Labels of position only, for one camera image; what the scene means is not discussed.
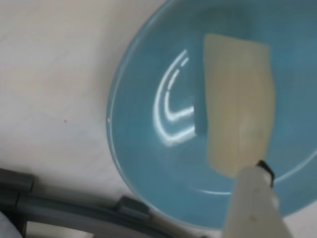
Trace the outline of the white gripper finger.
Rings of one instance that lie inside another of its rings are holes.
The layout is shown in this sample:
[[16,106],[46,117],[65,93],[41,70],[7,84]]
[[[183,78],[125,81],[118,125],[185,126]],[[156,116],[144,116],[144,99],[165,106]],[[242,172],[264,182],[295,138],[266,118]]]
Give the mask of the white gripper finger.
[[273,191],[274,173],[264,162],[243,168],[235,177],[222,229],[223,238],[291,238]]

